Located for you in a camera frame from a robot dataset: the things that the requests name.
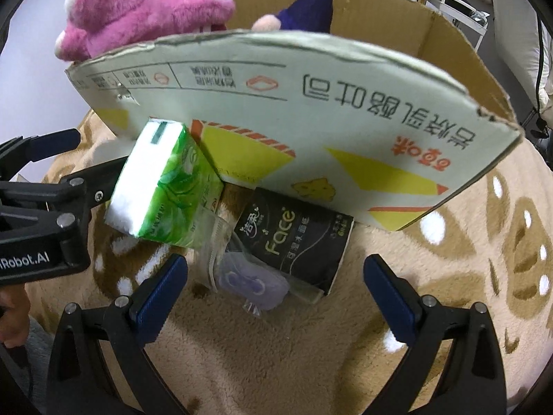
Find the pink plush toy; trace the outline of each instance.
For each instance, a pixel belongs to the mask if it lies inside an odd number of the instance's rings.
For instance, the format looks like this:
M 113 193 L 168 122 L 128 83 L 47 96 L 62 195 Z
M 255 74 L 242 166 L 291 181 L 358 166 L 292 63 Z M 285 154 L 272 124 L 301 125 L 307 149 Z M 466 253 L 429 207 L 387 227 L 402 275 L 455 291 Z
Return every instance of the pink plush toy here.
M 65 0 L 67 28 L 55 54 L 84 61 L 170 34 L 225 30 L 234 9 L 233 0 Z

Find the cardboard box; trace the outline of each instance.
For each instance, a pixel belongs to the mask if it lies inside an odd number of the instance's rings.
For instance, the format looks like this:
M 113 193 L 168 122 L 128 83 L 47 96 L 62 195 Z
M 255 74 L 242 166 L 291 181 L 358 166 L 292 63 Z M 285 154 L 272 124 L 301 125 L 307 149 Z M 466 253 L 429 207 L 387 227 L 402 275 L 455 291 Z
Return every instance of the cardboard box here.
M 235 1 L 229 28 L 294 0 Z M 223 180 L 387 230 L 520 140 L 508 97 L 442 16 L 407 0 L 334 0 L 332 32 L 170 36 L 67 73 L 117 135 L 149 117 L 181 121 Z

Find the silver bolt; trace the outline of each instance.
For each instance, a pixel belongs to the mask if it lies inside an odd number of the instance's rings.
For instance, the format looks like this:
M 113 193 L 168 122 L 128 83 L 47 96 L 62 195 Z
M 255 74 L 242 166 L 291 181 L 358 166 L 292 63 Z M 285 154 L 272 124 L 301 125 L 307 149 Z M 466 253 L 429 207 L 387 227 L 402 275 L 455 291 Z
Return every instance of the silver bolt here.
M 69 181 L 69 185 L 76 187 L 76 186 L 80 186 L 84 182 L 85 180 L 82 177 L 74 177 L 71 181 Z
M 422 303 L 426 307 L 434 307 L 436 304 L 438 304 L 438 300 L 434 298 L 432 295 L 424 295 L 422 297 Z
M 115 306 L 117 307 L 125 307 L 127 304 L 129 304 L 128 296 L 118 296 L 117 299 L 115 299 Z
M 69 303 L 65 306 L 65 313 L 68 315 L 72 314 L 75 310 L 77 310 L 77 305 L 75 303 Z
M 74 222 L 75 216 L 71 212 L 62 213 L 56 220 L 60 228 L 69 228 Z
M 475 309 L 476 312 L 479 312 L 481 314 L 485 314 L 486 312 L 488 312 L 488 308 L 484 303 L 475 303 Z

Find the blanket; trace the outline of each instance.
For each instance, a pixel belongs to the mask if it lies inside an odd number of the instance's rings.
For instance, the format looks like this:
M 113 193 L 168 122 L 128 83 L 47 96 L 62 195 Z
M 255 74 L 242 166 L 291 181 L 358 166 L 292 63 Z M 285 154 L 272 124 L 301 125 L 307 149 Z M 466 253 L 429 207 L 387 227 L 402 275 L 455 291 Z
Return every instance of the blanket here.
M 90 165 L 113 134 L 93 112 L 82 143 L 57 157 L 45 181 Z M 379 253 L 419 294 L 442 304 L 482 301 L 493 317 L 507 378 L 508 404 L 526 395 L 553 352 L 553 175 L 524 141 L 495 169 L 400 232 L 356 223 L 332 293 L 315 305 L 288 298 L 264 319 L 194 280 L 191 252 L 125 236 L 94 210 L 92 266 L 75 276 L 28 284 L 32 315 L 55 332 L 69 302 L 109 304 L 130 294 L 171 252 L 185 254 L 190 278 L 155 343 L 146 351 L 169 388 L 194 415 L 355 415 L 382 389 L 406 351 L 363 283 L 367 255 Z M 221 214 L 233 221 L 250 192 L 226 186 Z M 443 345 L 416 406 L 432 394 Z M 125 402 L 137 407 L 113 352 L 103 345 Z

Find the tissue pack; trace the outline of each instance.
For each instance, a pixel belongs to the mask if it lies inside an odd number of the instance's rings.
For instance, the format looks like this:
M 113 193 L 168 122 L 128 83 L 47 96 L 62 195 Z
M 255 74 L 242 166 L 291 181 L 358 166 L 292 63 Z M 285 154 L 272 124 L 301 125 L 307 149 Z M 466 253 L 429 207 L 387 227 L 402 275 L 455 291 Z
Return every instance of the tissue pack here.
M 217 208 L 222 189 L 186 127 L 154 119 L 125 163 L 104 220 L 134 237 L 198 247 L 195 231 Z

